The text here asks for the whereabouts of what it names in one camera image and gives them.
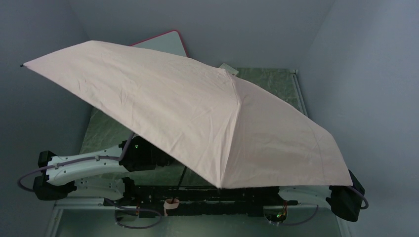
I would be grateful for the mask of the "pink and black folding umbrella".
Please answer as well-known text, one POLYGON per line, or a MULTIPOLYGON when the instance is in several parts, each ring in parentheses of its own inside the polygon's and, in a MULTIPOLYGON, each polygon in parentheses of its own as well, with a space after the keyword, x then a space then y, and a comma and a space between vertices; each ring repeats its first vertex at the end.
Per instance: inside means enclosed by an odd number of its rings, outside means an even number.
POLYGON ((351 186, 333 138, 296 108, 224 69, 170 53, 87 41, 23 64, 174 158, 107 173, 135 186, 351 186))

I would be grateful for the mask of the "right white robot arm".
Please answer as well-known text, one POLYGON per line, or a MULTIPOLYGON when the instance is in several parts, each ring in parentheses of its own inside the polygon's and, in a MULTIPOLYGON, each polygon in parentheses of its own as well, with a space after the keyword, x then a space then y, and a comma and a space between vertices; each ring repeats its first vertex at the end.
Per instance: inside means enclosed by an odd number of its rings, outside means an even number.
POLYGON ((369 202, 364 187, 352 171, 349 174, 351 186, 288 186, 279 189, 279 196, 287 203, 296 201, 328 208, 335 216, 356 222, 360 211, 369 207, 369 202))

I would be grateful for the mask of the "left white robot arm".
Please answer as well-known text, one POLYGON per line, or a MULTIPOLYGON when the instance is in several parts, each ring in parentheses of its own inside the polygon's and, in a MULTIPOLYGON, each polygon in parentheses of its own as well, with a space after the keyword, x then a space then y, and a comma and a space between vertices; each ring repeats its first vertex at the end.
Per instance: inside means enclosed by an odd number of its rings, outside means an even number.
POLYGON ((38 159, 41 175, 34 179, 33 191, 40 200, 102 197, 116 201, 135 195, 134 181, 128 177, 103 178, 103 174, 154 170, 173 162, 173 157, 140 136, 75 156, 44 151, 38 159))

